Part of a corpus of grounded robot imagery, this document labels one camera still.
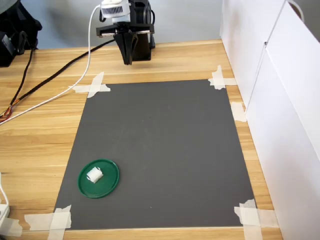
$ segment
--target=black equipment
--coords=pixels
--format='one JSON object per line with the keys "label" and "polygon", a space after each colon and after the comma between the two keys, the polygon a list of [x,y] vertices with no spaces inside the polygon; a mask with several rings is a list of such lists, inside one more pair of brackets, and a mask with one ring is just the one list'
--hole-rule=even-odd
{"label": "black equipment", "polygon": [[[119,21],[110,26],[99,27],[99,37],[113,36],[122,54],[125,65],[132,61],[151,60],[151,50],[156,47],[155,13],[148,0],[130,0],[130,21]],[[100,21],[106,19],[100,12]]]}
{"label": "black equipment", "polygon": [[0,14],[0,67],[8,67],[16,55],[36,49],[41,23],[17,0]]}

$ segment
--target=masking tape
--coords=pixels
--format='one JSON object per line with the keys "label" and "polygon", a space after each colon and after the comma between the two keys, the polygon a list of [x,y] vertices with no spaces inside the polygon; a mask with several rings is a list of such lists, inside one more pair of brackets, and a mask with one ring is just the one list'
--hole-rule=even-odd
{"label": "masking tape", "polygon": [[0,235],[8,237],[21,237],[22,226],[18,219],[4,218],[0,227]]}
{"label": "masking tape", "polygon": [[30,225],[30,231],[49,231],[51,229],[71,228],[71,205],[65,208],[57,208],[53,213],[26,214],[24,220]]}
{"label": "masking tape", "polygon": [[231,111],[235,121],[246,122],[246,114],[241,102],[232,102]]}
{"label": "masking tape", "polygon": [[255,200],[248,200],[234,207],[234,212],[243,225],[245,240],[262,240],[261,227],[278,228],[278,220],[274,210],[257,209]]}
{"label": "masking tape", "polygon": [[100,72],[93,78],[91,85],[74,86],[72,89],[75,90],[76,93],[88,93],[88,99],[93,97],[97,92],[110,92],[111,89],[105,84],[102,84],[104,75],[104,72]]}
{"label": "masking tape", "polygon": [[236,86],[237,82],[234,78],[224,78],[221,65],[218,66],[217,71],[212,73],[212,78],[208,79],[210,86],[214,86],[215,89],[225,89],[227,86]]}

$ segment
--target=wooden table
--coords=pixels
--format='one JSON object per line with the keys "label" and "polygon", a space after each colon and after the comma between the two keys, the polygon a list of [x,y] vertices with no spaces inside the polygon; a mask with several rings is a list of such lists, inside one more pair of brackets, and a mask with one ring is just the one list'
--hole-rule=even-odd
{"label": "wooden table", "polygon": [[[37,50],[21,94],[55,73],[84,48]],[[0,109],[5,109],[21,82],[29,52],[17,56],[9,68],[0,68]],[[17,114],[65,90],[83,74],[87,58],[75,63],[15,109]],[[119,49],[107,46],[92,54],[88,73],[79,85],[90,85],[104,72],[104,84],[209,79],[221,65],[225,78],[233,78],[221,40],[158,44],[151,61],[123,64]],[[231,102],[242,103],[237,86],[227,86]],[[19,219],[24,240],[47,239],[47,232],[30,232],[25,214],[52,213],[76,136],[87,93],[73,90],[63,97],[0,126],[2,185],[10,201],[10,218]],[[272,210],[248,124],[236,121],[245,163],[258,208]],[[263,228],[264,239],[280,240],[277,228]],[[66,231],[64,239],[115,240],[243,240],[242,227],[122,229]]]}

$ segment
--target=white cardboard partition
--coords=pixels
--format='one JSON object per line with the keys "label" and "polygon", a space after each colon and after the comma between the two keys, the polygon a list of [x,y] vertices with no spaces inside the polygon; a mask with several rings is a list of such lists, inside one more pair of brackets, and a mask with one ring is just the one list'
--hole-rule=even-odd
{"label": "white cardboard partition", "polygon": [[268,41],[284,0],[223,0],[220,35],[247,107]]}
{"label": "white cardboard partition", "polygon": [[288,3],[267,51],[320,158],[320,43]]}
{"label": "white cardboard partition", "polygon": [[320,239],[320,161],[268,54],[246,112],[285,240]]}
{"label": "white cardboard partition", "polygon": [[320,43],[282,0],[224,0],[221,38],[283,237],[320,240]]}

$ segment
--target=green lid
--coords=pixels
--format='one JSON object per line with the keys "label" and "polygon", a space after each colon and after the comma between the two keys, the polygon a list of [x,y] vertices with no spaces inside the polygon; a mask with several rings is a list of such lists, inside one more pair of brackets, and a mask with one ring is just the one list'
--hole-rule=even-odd
{"label": "green lid", "polygon": [[[87,179],[87,173],[94,167],[99,168],[103,174],[96,183]],[[88,198],[103,198],[116,188],[119,175],[119,169],[113,161],[98,159],[90,162],[82,169],[78,177],[78,187],[80,192]]]}

